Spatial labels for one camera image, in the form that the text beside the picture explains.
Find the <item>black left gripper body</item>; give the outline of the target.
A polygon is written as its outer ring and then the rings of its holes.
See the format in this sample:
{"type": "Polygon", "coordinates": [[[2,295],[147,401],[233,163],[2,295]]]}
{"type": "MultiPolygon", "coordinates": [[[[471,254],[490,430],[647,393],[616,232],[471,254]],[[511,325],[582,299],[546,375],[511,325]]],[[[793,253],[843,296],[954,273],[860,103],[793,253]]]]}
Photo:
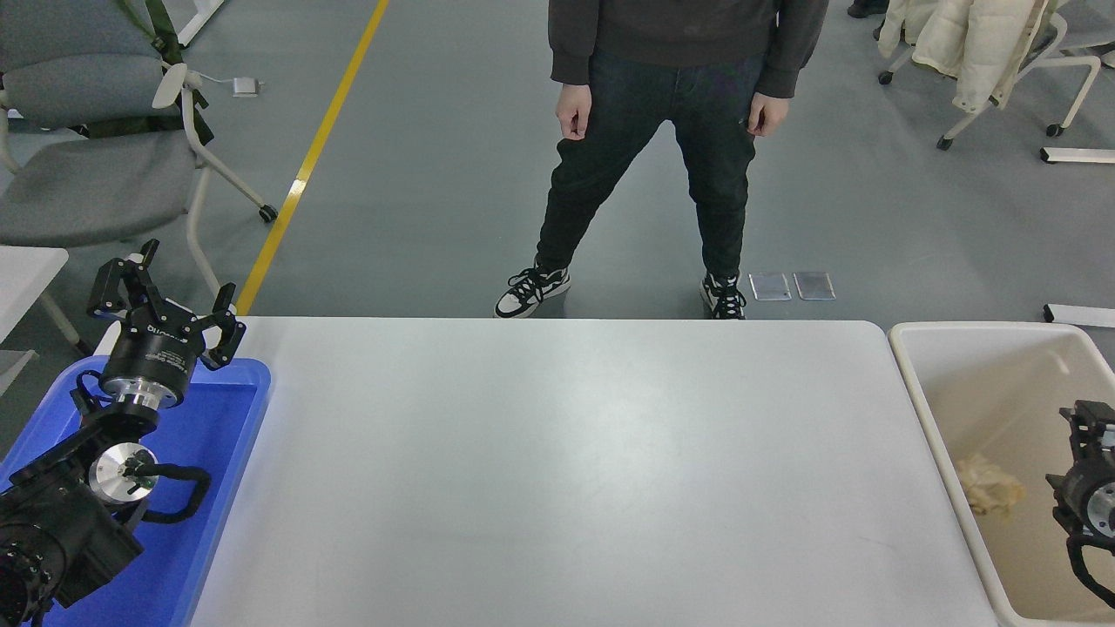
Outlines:
{"type": "Polygon", "coordinates": [[[120,397],[129,385],[144,382],[162,388],[162,397],[183,401],[204,347],[200,332],[183,332],[195,314],[178,302],[159,306],[154,314],[143,305],[130,310],[101,372],[101,389],[120,397]]]}

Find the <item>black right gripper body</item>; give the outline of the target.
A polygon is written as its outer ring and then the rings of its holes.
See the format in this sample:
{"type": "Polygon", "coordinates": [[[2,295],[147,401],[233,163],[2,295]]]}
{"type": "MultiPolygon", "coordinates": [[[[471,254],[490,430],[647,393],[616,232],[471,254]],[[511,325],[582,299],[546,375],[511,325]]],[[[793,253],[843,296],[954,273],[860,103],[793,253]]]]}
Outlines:
{"type": "Polygon", "coordinates": [[[1103,471],[1099,467],[1070,467],[1066,474],[1047,474],[1046,481],[1054,489],[1055,508],[1051,517],[1072,538],[1084,538],[1103,547],[1103,533],[1090,522],[1088,504],[1096,489],[1101,488],[1103,471]]]}

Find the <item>person's right hand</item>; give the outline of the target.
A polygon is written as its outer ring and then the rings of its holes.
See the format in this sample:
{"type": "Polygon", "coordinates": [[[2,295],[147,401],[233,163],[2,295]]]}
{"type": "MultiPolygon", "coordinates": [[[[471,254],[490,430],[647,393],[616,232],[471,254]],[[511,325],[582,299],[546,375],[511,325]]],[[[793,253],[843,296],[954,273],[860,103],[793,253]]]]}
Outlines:
{"type": "Polygon", "coordinates": [[[562,84],[555,104],[555,118],[562,139],[585,139],[592,95],[588,84],[562,84]]]}

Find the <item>person's left hand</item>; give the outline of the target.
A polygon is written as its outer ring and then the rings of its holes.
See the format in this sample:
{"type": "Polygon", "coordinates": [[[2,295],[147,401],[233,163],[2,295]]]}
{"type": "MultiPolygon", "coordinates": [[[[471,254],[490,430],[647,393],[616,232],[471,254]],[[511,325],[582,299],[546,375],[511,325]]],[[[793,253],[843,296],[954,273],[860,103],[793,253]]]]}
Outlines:
{"type": "Polygon", "coordinates": [[[750,103],[747,131],[754,138],[770,138],[787,118],[789,108],[789,98],[772,97],[755,91],[750,103]]]}

